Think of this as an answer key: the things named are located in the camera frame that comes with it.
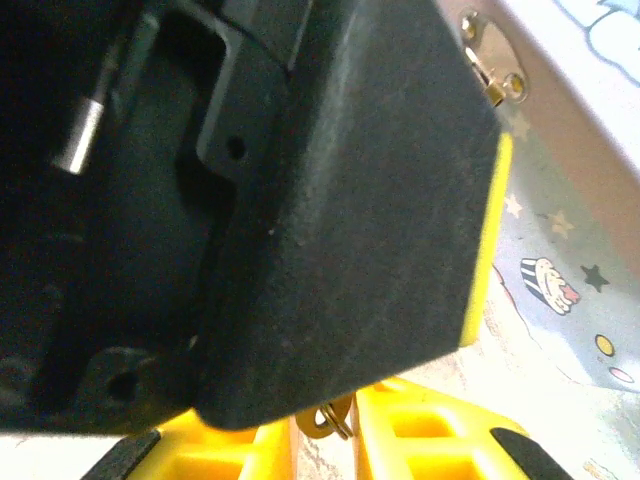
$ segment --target yellow base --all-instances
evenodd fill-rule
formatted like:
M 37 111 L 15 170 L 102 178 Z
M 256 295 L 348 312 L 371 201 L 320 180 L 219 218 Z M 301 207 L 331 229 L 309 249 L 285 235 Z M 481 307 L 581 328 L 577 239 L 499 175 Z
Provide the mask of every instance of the yellow base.
M 490 431 L 526 435 L 475 405 L 392 378 L 356 393 L 358 480 L 527 480 Z
M 297 429 L 289 419 L 242 432 L 187 412 L 159 427 L 162 439 L 127 480 L 293 480 Z

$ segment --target metal clip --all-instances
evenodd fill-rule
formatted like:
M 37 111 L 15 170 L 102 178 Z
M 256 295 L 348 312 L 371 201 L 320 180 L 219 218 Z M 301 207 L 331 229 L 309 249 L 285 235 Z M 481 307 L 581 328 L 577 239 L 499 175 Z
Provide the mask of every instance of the metal clip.
M 353 395 L 346 395 L 326 405 L 300 412 L 296 415 L 298 428 L 309 438 L 325 438 L 335 432 L 343 440 L 348 440 L 353 437 L 353 432 L 345 420 L 351 409 L 352 399 Z M 317 414 L 321 414 L 324 420 L 318 422 Z
M 511 43 L 500 28 L 476 11 L 460 20 L 463 52 L 482 83 L 491 105 L 524 101 L 529 85 Z

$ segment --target rectangular slot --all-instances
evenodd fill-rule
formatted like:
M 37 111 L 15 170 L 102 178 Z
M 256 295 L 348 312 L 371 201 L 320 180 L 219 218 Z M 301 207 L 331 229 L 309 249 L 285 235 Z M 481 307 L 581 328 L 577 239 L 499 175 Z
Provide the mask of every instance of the rectangular slot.
M 174 480 L 237 480 L 240 478 L 243 463 L 234 460 L 227 462 L 220 459 L 212 459 L 200 456 L 182 456 L 175 459 L 174 471 L 171 477 Z
M 194 100 L 208 101 L 225 54 L 226 45 L 219 35 L 187 15 L 172 12 L 162 21 L 152 61 L 166 62 L 183 77 Z
M 216 429 L 206 429 L 202 432 L 201 443 L 216 448 L 219 445 L 250 445 L 256 438 L 257 428 L 228 432 Z
M 457 455 L 410 457 L 408 463 L 415 480 L 481 480 L 483 478 L 469 457 Z
M 453 435 L 447 422 L 431 412 L 392 415 L 391 427 L 399 438 L 438 438 Z

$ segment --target yellow plastic part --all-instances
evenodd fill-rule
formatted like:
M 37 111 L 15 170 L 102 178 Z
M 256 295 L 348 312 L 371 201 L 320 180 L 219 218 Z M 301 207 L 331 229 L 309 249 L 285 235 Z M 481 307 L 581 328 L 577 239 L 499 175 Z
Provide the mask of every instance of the yellow plastic part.
M 487 292 L 489 290 L 491 262 L 493 261 L 498 245 L 500 217 L 502 216 L 504 196 L 507 191 L 512 155 L 513 140 L 511 139 L 511 135 L 503 133 L 498 145 L 498 157 L 489 189 L 489 199 L 487 201 L 487 210 L 480 235 L 480 248 L 476 260 L 476 269 L 473 275 L 469 304 L 460 336 L 461 347 L 466 347 L 475 342 L 480 323 L 482 322 L 484 303 L 487 300 Z
M 204 425 L 194 411 L 158 428 L 162 439 L 127 480 L 293 480 L 297 429 L 290 419 L 241 432 Z
M 358 480 L 527 480 L 490 431 L 518 424 L 392 378 L 356 393 Z

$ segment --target screw hole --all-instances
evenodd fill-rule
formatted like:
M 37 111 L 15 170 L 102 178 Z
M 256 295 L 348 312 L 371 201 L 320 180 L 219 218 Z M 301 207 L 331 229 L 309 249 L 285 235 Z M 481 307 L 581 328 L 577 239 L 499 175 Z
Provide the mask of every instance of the screw hole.
M 236 136 L 229 137 L 227 140 L 227 150 L 229 151 L 229 156 L 234 160 L 242 160 L 247 154 L 244 140 Z
M 465 15 L 462 18 L 462 33 L 466 40 L 473 40 L 478 33 L 476 25 L 474 23 L 475 15 Z
M 527 95 L 526 82 L 524 78 L 517 73 L 510 73 L 507 75 L 504 87 L 515 101 L 522 101 Z
M 128 403 L 135 400 L 137 386 L 138 375 L 134 372 L 125 372 L 109 380 L 107 393 L 117 402 Z

